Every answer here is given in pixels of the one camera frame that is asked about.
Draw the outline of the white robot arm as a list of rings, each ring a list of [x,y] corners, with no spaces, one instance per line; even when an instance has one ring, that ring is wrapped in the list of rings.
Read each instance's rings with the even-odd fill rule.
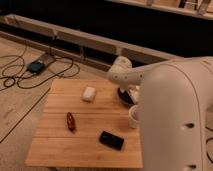
[[[138,85],[142,171],[207,171],[206,113],[213,106],[213,57],[140,67],[119,56],[107,78]]]

